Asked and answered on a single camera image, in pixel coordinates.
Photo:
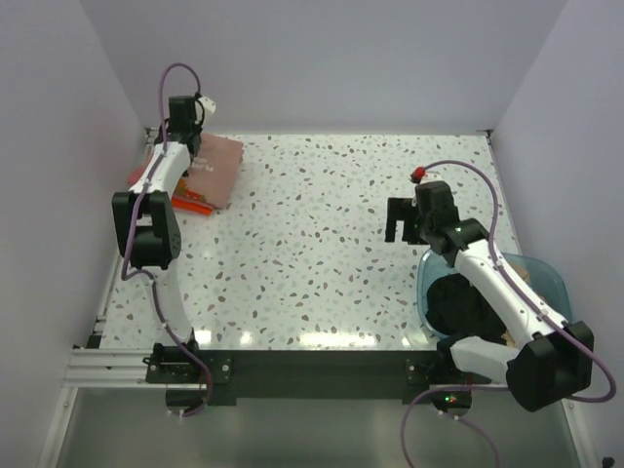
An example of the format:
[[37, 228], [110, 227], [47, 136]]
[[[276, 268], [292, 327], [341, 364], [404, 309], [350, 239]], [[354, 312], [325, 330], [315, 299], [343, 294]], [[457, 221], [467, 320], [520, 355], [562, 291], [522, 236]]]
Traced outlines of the dusty pink printed t-shirt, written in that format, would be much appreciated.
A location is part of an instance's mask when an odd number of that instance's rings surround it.
[[242, 141], [202, 134], [198, 154], [179, 180], [175, 196], [212, 209], [225, 208], [238, 178], [243, 154]]

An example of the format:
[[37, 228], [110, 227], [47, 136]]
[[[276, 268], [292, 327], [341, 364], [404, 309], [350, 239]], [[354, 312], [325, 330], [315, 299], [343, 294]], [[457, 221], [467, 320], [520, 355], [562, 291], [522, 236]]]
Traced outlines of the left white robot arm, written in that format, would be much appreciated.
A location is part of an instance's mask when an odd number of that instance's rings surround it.
[[185, 345], [194, 331], [184, 311], [177, 280], [182, 239], [173, 195], [201, 145], [205, 118], [200, 94], [170, 97], [169, 117], [159, 129], [137, 181], [116, 192], [111, 205], [117, 244], [123, 257], [121, 279], [146, 285], [159, 328], [156, 343]]

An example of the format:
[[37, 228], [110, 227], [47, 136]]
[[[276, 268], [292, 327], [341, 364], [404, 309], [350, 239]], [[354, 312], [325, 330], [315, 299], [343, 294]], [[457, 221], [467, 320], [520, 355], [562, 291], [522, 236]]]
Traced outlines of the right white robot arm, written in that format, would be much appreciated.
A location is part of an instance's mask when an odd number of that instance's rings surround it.
[[571, 323], [516, 273], [484, 226], [463, 219], [443, 181], [416, 185], [411, 198], [387, 201], [385, 240], [427, 245], [482, 295], [501, 320], [513, 346], [462, 333], [444, 343], [434, 360], [436, 375], [457, 382], [467, 372], [503, 383], [525, 410], [537, 411], [589, 387], [594, 335]]

